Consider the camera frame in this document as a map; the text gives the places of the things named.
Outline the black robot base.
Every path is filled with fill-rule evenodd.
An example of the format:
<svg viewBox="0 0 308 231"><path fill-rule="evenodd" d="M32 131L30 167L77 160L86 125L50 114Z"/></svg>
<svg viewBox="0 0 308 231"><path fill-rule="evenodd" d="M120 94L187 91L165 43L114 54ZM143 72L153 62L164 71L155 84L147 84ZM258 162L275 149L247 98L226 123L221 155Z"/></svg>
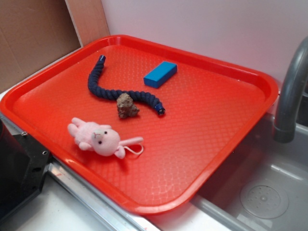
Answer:
<svg viewBox="0 0 308 231"><path fill-rule="evenodd" d="M12 135L0 123L1 222L41 193L50 158L50 151L30 134Z"/></svg>

